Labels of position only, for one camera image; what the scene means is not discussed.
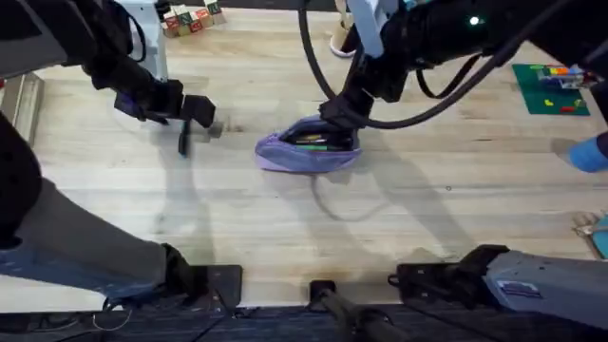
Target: purple pouch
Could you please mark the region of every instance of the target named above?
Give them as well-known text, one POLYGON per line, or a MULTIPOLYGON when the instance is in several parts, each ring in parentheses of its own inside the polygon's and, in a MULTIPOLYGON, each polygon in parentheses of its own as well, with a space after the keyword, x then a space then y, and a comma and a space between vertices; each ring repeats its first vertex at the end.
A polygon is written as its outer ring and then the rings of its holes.
POLYGON ((281 140, 304 130, 332 132, 338 128, 322 121, 318 115, 301 119, 287 130, 257 142, 257 165, 271 171, 326 173, 348 167, 361 155, 356 131, 352 132, 352 151, 309 151, 281 140))

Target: wire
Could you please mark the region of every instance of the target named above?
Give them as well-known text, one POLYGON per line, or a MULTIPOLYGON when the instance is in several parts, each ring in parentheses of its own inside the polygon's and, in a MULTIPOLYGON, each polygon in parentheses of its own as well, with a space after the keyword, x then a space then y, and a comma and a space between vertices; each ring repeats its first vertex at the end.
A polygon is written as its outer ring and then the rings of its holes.
MULTIPOLYGON (((399 288, 399 278, 398 278, 397 275, 389 275, 388 282, 389 282, 390 286, 399 288)), ((475 333, 475 334, 477 334, 477 335, 479 335, 479 336, 481 336, 483 338, 486 338, 486 339, 494 341, 494 342, 505 342, 504 340, 502 340, 502 339, 500 339, 500 338, 498 338, 496 336, 493 336, 493 335, 491 335, 491 334, 489 334, 487 332, 480 331, 480 330, 478 330, 476 328, 470 327, 467 324, 463 324, 463 323, 460 323, 460 322, 457 322, 457 321, 453 321, 451 319, 447 319, 447 318, 441 317, 440 315, 437 315, 437 314, 434 314, 434 313, 430 313, 430 312, 428 312, 426 310, 420 309, 420 308, 418 308, 416 306, 413 306, 413 305, 407 303, 405 300, 402 300, 401 303, 406 308, 408 308, 408 309, 410 309, 410 310, 412 310, 414 312, 417 312, 418 314, 421 314, 421 315, 424 315, 424 316, 436 319, 436 320, 438 320, 438 321, 440 321, 440 322, 442 322, 444 324, 447 324, 448 326, 459 328, 459 329, 462 329, 462 330, 470 332, 470 333, 475 333)))
POLYGON ((116 327, 113 328, 104 328, 104 327, 100 327, 97 324, 97 315, 95 315, 95 313, 93 314, 93 319, 91 320, 91 322, 93 323, 93 327, 97 328, 98 330, 104 331, 104 332, 115 332, 119 329, 122 329, 126 323, 129 322, 129 320, 131 320, 131 315, 133 314, 133 310, 129 310, 129 315, 124 319, 124 322, 117 325, 116 327))
POLYGON ((300 38, 302 39, 302 45, 304 47, 304 53, 306 53, 306 59, 308 60, 308 64, 311 66, 313 70, 314 78, 316 82, 325 93, 325 96, 328 99, 335 98, 335 93, 332 90, 332 87, 327 83, 327 79, 323 75, 323 71, 321 71, 321 66, 319 66, 316 57, 314 56, 314 48, 313 43, 311 42, 311 33, 308 28, 308 14, 307 8, 308 4, 311 0, 302 0, 302 4, 300 9, 297 10, 297 21, 300 26, 300 38))
POLYGON ((411 305, 411 304, 409 304, 409 303, 407 303, 405 301, 402 301, 402 304, 406 308, 408 308, 408 309, 410 309, 410 310, 412 310, 414 312, 417 312, 418 314, 424 315, 426 317, 433 318, 433 319, 438 320, 438 321, 440 321, 440 322, 442 322, 444 324, 447 324, 448 326, 459 328, 459 329, 462 329, 462 330, 464 330, 466 332, 474 333, 476 335, 479 335, 479 336, 481 336, 483 338, 486 338, 486 339, 494 341, 494 342, 506 342, 505 340, 502 340, 501 338, 493 336, 493 335, 491 335, 491 334, 489 334, 487 332, 482 332, 482 331, 480 331, 480 330, 478 330, 476 328, 468 326, 467 324, 456 322, 456 321, 453 321, 451 319, 447 319, 447 318, 441 317, 440 315, 437 315, 437 314, 434 314, 434 313, 429 313, 428 311, 422 310, 420 308, 417 308, 417 307, 415 307, 415 306, 413 306, 413 305, 411 305))
POLYGON ((190 342, 198 342, 198 341, 200 341, 206 334, 208 334, 217 325, 219 325, 219 323, 223 322, 224 320, 226 320, 226 319, 228 319, 230 317, 231 317, 230 315, 226 314, 224 317, 216 319, 215 322, 213 322, 211 325, 209 325, 209 327, 205 328, 205 330, 203 330, 202 332, 200 332, 195 338, 193 338, 192 340, 190 340, 190 342))
POLYGON ((441 100, 447 97, 456 89, 456 87, 465 79, 467 73, 475 66, 475 63, 482 58, 481 54, 476 54, 469 58, 468 61, 461 67, 456 76, 449 82, 444 91, 440 92, 439 95, 433 93, 428 87, 427 80, 425 79, 425 72, 422 69, 416 70, 416 79, 418 79, 418 86, 427 97, 435 100, 441 100))
POLYGON ((24 330, 2 329, 2 330, 0 330, 0 333, 5 333, 5 334, 56 333, 56 332, 61 332, 61 331, 67 330, 67 329, 77 325, 78 323, 80 323, 81 319, 85 316, 89 316, 89 314, 75 313, 72 316, 73 318, 68 318, 64 321, 61 321, 58 323, 53 323, 48 320, 49 314, 44 314, 41 316, 40 320, 38 321, 37 328, 29 329, 29 330, 28 329, 24 329, 24 330), (47 323, 47 325, 50 326, 50 328, 42 328, 44 323, 47 323))
POLYGON ((139 59, 134 59, 134 60, 137 63, 141 63, 141 62, 145 61, 145 59, 147 58, 147 53, 148 53, 147 46, 145 44, 145 33, 143 33, 142 26, 140 26, 140 23, 137 22, 137 20, 133 16, 133 14, 129 13, 128 10, 126 10, 125 12, 126 12, 126 15, 129 17, 129 19, 131 19, 131 21, 133 21, 133 24, 135 25, 135 29, 137 30, 137 34, 140 36, 140 42, 142 43, 142 57, 140 57, 139 59))
POLYGON ((60 331, 63 331, 65 329, 69 329, 69 328, 75 326, 79 322, 80 322, 80 318, 76 318, 76 319, 72 320, 71 322, 69 322, 69 323, 67 323, 67 324, 65 324, 63 326, 60 326, 60 327, 57 327, 57 328, 48 328, 48 329, 38 328, 38 329, 33 330, 32 333, 55 333, 55 332, 60 332, 60 331))
MULTIPOLYGON (((551 7, 543 11, 536 18, 530 21, 523 29, 516 34, 511 40, 506 42, 503 47, 496 53, 492 58, 490 58, 473 76, 471 76, 463 85, 461 85, 456 91, 451 93, 447 98, 438 103, 436 106, 430 108, 426 112, 422 114, 418 114, 412 118, 407 118, 401 121, 395 122, 381 122, 374 119, 370 119, 364 116, 360 116, 350 109, 343 107, 341 108, 344 113, 355 123, 369 126, 373 128, 379 129, 400 129, 409 126, 413 126, 416 124, 421 124, 429 119, 434 118, 438 114, 442 113, 459 100, 461 100, 474 86, 478 85, 484 78, 487 76, 494 67, 499 66, 504 61, 508 60, 512 55, 513 51, 516 51, 519 46, 544 22, 549 20, 556 12, 562 10, 566 5, 574 0, 560 0, 554 2, 551 7)), ((306 19, 306 11, 308 7, 308 3, 310 0, 302 0, 302 7, 298 10, 298 18, 300 23, 300 36, 302 38, 302 43, 304 45, 304 50, 306 52, 307 59, 309 64, 311 65, 311 69, 313 70, 313 74, 321 89, 328 96, 329 99, 335 98, 335 94, 331 91, 331 89, 327 89, 326 86, 327 80, 323 77, 323 74, 318 68, 318 62, 314 57, 314 51, 312 49, 312 43, 310 41, 310 33, 308 32, 308 21, 306 19)))
POLYGON ((65 342, 65 341, 72 340, 72 339, 74 339, 74 338, 78 338, 78 337, 85 336, 85 335, 92 334, 92 333, 96 333, 96 332, 97 332, 97 331, 78 332, 78 333, 75 333, 75 334, 70 335, 70 336, 68 336, 68 337, 63 337, 63 338, 61 338, 61 339, 55 340, 55 341, 53 341, 53 342, 65 342))

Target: colorful toy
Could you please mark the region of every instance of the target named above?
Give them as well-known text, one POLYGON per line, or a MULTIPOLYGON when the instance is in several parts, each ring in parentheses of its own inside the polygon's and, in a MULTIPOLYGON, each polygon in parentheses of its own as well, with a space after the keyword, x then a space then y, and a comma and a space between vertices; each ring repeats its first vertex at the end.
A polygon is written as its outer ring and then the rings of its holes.
POLYGON ((588 88, 600 82, 598 76, 579 67, 544 66, 535 68, 543 86, 556 89, 588 88))
POLYGON ((530 114, 590 116, 590 112, 577 88, 562 88, 559 80, 554 86, 547 86, 541 78, 570 72, 562 66, 513 65, 518 86, 530 114))
POLYGON ((188 11, 185 5, 173 7, 164 15, 162 31, 166 37, 175 38, 190 35, 226 23, 217 0, 211 0, 208 7, 188 11))

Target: blue object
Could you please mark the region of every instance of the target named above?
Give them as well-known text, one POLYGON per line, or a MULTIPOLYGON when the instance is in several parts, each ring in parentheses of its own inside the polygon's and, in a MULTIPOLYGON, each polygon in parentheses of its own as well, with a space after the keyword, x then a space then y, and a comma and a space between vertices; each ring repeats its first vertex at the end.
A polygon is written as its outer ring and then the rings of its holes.
POLYGON ((608 258, 608 217, 598 222, 598 231, 592 236, 601 257, 608 258))
POLYGON ((598 138, 580 142, 570 148, 570 162, 584 172, 598 172, 608 168, 608 158, 599 149, 598 138))
POLYGON ((335 126, 321 120, 318 115, 299 120, 282 133, 273 133, 256 144, 256 163, 270 171, 292 173, 326 173, 350 166, 360 155, 361 148, 356 131, 352 132, 352 151, 313 151, 282 141, 281 136, 298 130, 332 130, 335 126))

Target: light wood surface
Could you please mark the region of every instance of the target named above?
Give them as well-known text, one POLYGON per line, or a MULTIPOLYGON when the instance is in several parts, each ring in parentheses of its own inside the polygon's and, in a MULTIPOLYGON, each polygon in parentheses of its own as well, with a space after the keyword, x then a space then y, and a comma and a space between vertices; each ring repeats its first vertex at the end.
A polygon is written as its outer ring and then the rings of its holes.
MULTIPOLYGON (((226 9, 228 24, 167 41, 169 73, 208 95, 226 122, 219 140, 177 153, 165 129, 112 108, 78 68, 47 82, 35 151, 44 174, 84 208, 135 236, 168 242, 193 264, 240 264, 243 305, 295 305, 315 278, 339 281, 359 302, 394 302, 386 277, 401 262, 458 260, 482 243, 545 256, 590 258, 571 227, 605 209, 608 176, 587 175, 557 153, 605 130, 590 118, 528 114, 510 66, 460 103, 410 129, 361 132, 364 155, 319 177, 264 172, 254 144, 325 99, 304 58, 295 12, 226 9)), ((350 61, 328 48, 337 13, 312 13, 320 64, 335 89, 350 61)), ((511 62, 550 58, 524 46, 511 62)), ((429 72, 434 89, 463 61, 429 72)), ((435 104, 413 79, 396 120, 435 104)), ((15 278, 0 280, 3 312, 96 310, 99 295, 15 278)))

